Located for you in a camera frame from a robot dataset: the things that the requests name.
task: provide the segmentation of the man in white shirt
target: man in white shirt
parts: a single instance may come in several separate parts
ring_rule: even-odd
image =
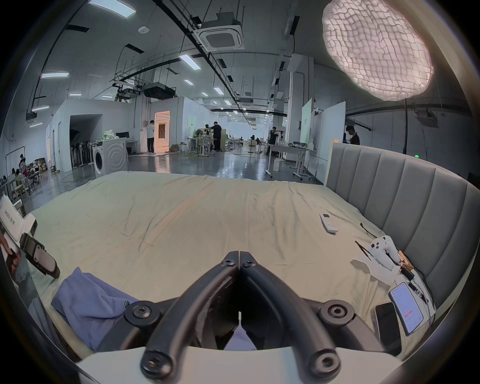
[[[155,135],[155,125],[154,121],[150,120],[150,124],[147,126],[147,147],[148,147],[148,152],[153,153],[153,142],[154,142],[154,135]]]

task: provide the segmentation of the door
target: door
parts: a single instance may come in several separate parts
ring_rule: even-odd
[[[168,152],[168,131],[170,127],[170,111],[155,114],[154,152]]]
[[[55,129],[52,131],[52,165],[56,165],[55,162]]]

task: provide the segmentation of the shiny gray floor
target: shiny gray floor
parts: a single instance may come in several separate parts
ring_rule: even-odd
[[[295,181],[302,183],[320,184],[311,177],[304,177],[302,181],[292,174],[294,164],[281,162],[278,172],[273,172],[273,160],[271,171],[273,178],[270,178],[265,169],[268,166],[268,157],[249,154],[244,151],[214,153],[209,157],[171,155],[131,156],[129,157],[128,169],[133,171],[146,171],[158,173],[179,173],[185,175],[210,175],[226,178],[241,178],[252,180],[279,180]],[[76,187],[95,178],[93,165],[73,168],[70,172],[47,171],[42,174],[40,185],[29,198],[24,198],[23,203],[27,212],[41,207],[50,202],[58,195],[71,191]],[[28,307],[37,292],[32,279],[27,261],[22,258],[16,274],[16,281],[19,286],[20,297]]]

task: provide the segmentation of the white game controller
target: white game controller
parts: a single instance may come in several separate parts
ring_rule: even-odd
[[[395,244],[390,236],[382,236],[375,239],[370,244],[370,248],[368,250],[376,261],[390,271],[395,266],[395,263],[400,264],[398,250],[396,249]]]

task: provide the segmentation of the beige bed sheet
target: beige bed sheet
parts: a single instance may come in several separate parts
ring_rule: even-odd
[[[319,217],[339,228],[328,234]],[[92,351],[51,307],[76,267],[139,300],[181,295],[233,250],[250,252],[303,298],[342,299],[372,328],[371,310],[389,301],[388,287],[350,261],[383,234],[330,189],[311,184],[211,176],[118,172],[64,193],[34,211],[36,238],[55,257],[57,280],[32,266],[53,323],[81,358]],[[426,325],[406,337],[404,357]]]

